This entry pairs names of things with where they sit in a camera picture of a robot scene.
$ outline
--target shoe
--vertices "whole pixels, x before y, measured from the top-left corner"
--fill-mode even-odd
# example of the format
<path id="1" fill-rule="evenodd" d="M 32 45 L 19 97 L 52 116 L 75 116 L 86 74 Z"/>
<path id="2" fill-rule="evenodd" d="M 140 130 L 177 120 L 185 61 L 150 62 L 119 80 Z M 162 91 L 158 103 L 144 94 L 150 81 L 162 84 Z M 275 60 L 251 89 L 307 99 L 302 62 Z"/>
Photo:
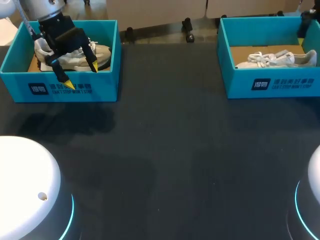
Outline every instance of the shoe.
<path id="1" fill-rule="evenodd" d="M 110 67 L 110 48 L 104 45 L 98 45 L 96 41 L 91 40 L 90 47 L 97 58 L 98 70 L 103 70 Z M 52 67 L 46 65 L 45 57 L 47 55 L 53 55 L 54 51 L 52 51 L 44 38 L 39 38 L 34 42 L 34 52 L 36 58 L 38 59 L 39 69 L 42 72 L 53 71 Z M 79 72 L 91 71 L 81 47 L 78 50 L 59 57 L 58 60 L 64 70 L 74 70 Z"/>
<path id="2" fill-rule="evenodd" d="M 255 68 L 301 68 L 316 67 L 317 52 L 309 51 L 307 54 L 293 54 L 287 50 L 280 51 L 276 54 L 264 54 L 256 52 L 248 56 L 248 61 L 239 63 L 235 66 L 238 69 L 255 69 Z"/>

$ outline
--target chair wheel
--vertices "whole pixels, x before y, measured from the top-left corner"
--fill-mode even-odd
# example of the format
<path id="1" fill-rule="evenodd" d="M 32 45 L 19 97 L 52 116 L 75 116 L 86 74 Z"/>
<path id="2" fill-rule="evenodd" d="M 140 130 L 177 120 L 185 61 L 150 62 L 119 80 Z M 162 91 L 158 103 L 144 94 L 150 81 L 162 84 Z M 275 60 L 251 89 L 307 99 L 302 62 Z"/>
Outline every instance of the chair wheel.
<path id="1" fill-rule="evenodd" d="M 195 36 L 190 33 L 189 35 L 185 36 L 185 40 L 187 43 L 194 43 L 195 42 Z"/>

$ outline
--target teal box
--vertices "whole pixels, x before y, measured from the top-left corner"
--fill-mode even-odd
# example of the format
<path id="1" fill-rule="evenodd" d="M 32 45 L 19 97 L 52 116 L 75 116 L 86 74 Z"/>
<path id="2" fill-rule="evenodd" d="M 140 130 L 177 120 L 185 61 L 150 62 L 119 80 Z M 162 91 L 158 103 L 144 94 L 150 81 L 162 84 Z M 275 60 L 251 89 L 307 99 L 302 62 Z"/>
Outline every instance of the teal box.
<path id="1" fill-rule="evenodd" d="M 39 23 L 30 22 L 34 30 Z M 110 70 L 66 72 L 75 90 L 61 85 L 54 72 L 28 72 L 34 41 L 21 24 L 0 68 L 0 77 L 16 103 L 115 102 L 121 66 L 121 41 L 116 20 L 74 21 L 100 45 L 112 48 Z"/>
<path id="2" fill-rule="evenodd" d="M 313 21 L 302 43 L 305 53 L 317 52 L 317 67 L 236 69 L 230 47 L 299 45 L 300 17 L 222 18 L 217 55 L 229 99 L 319 97 L 320 25 Z"/>

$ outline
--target dark table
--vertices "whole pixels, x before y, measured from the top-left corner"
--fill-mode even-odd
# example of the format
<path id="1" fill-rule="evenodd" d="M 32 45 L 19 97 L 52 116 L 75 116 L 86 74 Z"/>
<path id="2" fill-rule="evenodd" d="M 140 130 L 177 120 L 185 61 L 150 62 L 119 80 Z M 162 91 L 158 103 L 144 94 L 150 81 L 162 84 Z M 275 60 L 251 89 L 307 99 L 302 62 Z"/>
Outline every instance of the dark table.
<path id="1" fill-rule="evenodd" d="M 14 104 L 0 83 L 0 133 L 55 156 L 82 240 L 289 239 L 319 98 L 228 100 L 205 43 L 124 45 L 120 82 L 116 103 L 70 104 Z"/>

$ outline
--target glowing blue ring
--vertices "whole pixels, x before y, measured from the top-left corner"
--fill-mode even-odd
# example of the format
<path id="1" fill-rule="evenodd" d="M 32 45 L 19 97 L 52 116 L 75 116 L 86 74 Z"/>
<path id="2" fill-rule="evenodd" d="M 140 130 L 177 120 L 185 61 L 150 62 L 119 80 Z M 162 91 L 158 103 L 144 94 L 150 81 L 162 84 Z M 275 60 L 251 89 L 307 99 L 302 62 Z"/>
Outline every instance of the glowing blue ring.
<path id="1" fill-rule="evenodd" d="M 71 194 L 71 198 L 72 198 L 71 217 L 70 217 L 68 226 L 66 226 L 66 229 L 64 230 L 64 233 L 63 233 L 62 236 L 59 238 L 59 240 L 62 240 L 62 239 L 65 237 L 65 235 L 67 234 L 67 232 L 68 232 L 68 230 L 69 230 L 69 228 L 70 228 L 71 222 L 72 222 L 72 218 L 74 217 L 75 203 L 74 203 L 74 196 L 72 196 L 72 194 Z"/>
<path id="2" fill-rule="evenodd" d="M 298 216 L 300 218 L 300 221 L 302 223 L 302 225 L 304 226 L 304 228 L 307 230 L 307 232 L 315 239 L 315 240 L 319 240 L 311 231 L 310 229 L 307 227 L 307 225 L 305 224 L 305 222 L 302 220 L 302 217 L 300 215 L 300 212 L 298 210 L 298 204 L 297 204 L 297 192 L 298 192 L 298 186 L 299 186 L 300 181 L 298 182 L 296 189 L 295 189 L 295 194 L 294 194 L 294 202 L 295 202 L 295 209 L 296 212 L 298 213 Z"/>

